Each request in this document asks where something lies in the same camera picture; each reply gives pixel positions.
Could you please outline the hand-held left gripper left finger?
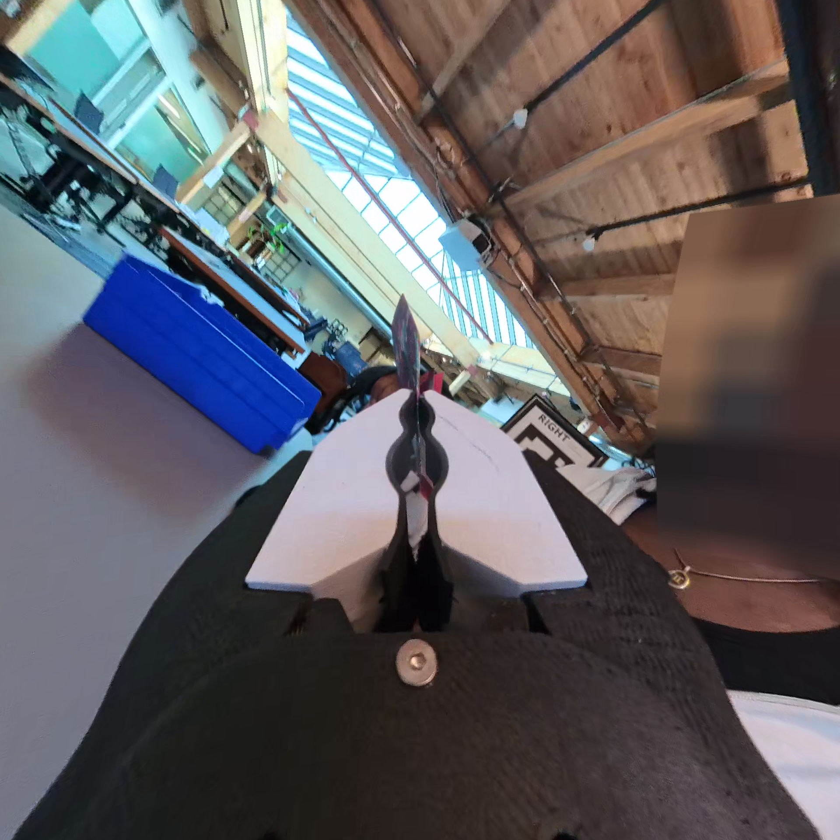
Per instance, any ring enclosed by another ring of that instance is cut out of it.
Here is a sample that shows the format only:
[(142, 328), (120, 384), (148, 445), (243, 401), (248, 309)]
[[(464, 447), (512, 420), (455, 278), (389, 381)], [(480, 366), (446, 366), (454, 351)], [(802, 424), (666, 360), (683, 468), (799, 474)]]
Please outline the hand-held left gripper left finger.
[(387, 473), (403, 435), (401, 390), (331, 432), (311, 452), (245, 577), (250, 590), (339, 601), (353, 629), (381, 619), (381, 563), (394, 537), (401, 498), (418, 488), (416, 469)]

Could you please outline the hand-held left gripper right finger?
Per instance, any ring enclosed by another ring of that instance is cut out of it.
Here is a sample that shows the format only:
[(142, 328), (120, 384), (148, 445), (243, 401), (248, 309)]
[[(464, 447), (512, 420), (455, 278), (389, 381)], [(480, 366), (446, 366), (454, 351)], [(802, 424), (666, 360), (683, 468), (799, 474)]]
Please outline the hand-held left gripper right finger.
[(585, 587), (588, 575), (520, 447), (435, 392), (423, 395), (427, 454), (440, 476), (428, 502), (434, 559), (422, 563), (421, 625), (456, 607)]

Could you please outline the black office chair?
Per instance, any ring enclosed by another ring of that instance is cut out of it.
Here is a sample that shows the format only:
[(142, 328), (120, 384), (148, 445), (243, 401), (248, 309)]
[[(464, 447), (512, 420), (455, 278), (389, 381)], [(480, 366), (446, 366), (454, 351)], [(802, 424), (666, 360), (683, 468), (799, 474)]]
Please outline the black office chair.
[(400, 388), (397, 369), (394, 365), (376, 365), (365, 368), (324, 411), (320, 432), (329, 432), (340, 424), (341, 417), (348, 408), (352, 408), (353, 413), (358, 414), (366, 407), (398, 392)]

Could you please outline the blue plastic bin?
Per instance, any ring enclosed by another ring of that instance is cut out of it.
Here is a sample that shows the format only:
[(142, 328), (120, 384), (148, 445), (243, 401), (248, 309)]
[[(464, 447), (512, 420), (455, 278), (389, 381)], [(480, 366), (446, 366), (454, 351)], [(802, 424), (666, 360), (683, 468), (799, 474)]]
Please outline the blue plastic bin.
[(321, 398), (206, 288), (128, 252), (83, 321), (256, 455), (281, 448)]

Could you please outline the white ceiling box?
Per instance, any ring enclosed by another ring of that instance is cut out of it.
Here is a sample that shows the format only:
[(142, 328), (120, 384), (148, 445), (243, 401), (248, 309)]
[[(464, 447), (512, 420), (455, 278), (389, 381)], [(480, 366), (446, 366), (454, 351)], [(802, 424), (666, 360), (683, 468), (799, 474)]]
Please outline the white ceiling box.
[(462, 217), (438, 237), (445, 254), (463, 271), (481, 271), (494, 259), (494, 244), (480, 221)]

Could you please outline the long wooden office desk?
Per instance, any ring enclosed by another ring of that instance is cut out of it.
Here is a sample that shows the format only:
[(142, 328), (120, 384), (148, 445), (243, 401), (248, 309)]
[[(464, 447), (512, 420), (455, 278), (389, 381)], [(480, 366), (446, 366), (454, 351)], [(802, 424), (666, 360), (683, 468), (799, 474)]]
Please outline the long wooden office desk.
[(191, 272), (203, 278), (203, 283), (214, 289), (224, 301), (235, 301), (237, 310), (247, 311), (248, 320), (262, 324), (263, 329), (273, 335), (283, 347), (283, 352), (297, 359), (300, 364), (310, 353), (301, 328), (308, 327), (308, 321), (300, 313), (278, 297), (262, 279), (248, 266), (244, 267), (248, 279), (240, 276), (228, 262), (195, 245), (174, 229), (165, 225), (167, 219), (179, 223), (191, 223), (176, 203), (157, 190), (151, 182), (121, 162), (100, 139), (86, 129), (78, 120), (50, 99), (39, 100), (35, 91), (23, 86), (18, 80), (1, 75), (2, 90), (22, 99), (26, 106), (36, 112), (40, 123), (48, 123), (59, 137), (70, 144), (70, 150), (91, 158), (90, 168), (99, 168), (114, 175), (128, 190), (124, 202), (115, 203), (112, 210), (120, 215), (130, 202), (146, 207), (150, 219), (146, 247), (161, 239), (179, 260), (191, 264)]

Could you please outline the green hanging plant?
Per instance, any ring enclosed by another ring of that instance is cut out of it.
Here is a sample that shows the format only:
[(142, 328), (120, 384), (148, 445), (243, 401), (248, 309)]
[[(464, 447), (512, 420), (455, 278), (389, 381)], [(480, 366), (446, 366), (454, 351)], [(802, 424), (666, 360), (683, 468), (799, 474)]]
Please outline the green hanging plant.
[(248, 226), (244, 250), (246, 255), (256, 264), (267, 264), (274, 254), (284, 255), (287, 251), (283, 236), (291, 224), (280, 222), (266, 224), (257, 220)]

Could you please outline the person's black top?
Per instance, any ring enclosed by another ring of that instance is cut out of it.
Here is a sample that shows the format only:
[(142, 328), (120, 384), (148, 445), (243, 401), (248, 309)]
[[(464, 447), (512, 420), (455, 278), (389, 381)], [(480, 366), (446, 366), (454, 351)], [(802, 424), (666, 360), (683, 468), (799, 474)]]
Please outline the person's black top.
[(839, 628), (754, 632), (694, 619), (725, 686), (839, 705)]

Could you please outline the person in black shirt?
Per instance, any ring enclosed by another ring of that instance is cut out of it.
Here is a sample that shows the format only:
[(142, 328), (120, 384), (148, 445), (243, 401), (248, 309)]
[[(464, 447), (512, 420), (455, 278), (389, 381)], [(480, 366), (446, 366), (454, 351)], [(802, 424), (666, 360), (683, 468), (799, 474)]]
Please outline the person in black shirt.
[[(570, 466), (562, 475), (666, 570), (693, 622), (782, 634), (839, 627), (837, 577), (808, 574), (791, 553), (746, 539), (661, 532), (655, 479), (640, 469)], [(838, 838), (838, 706), (727, 690), (748, 735), (820, 837)]]

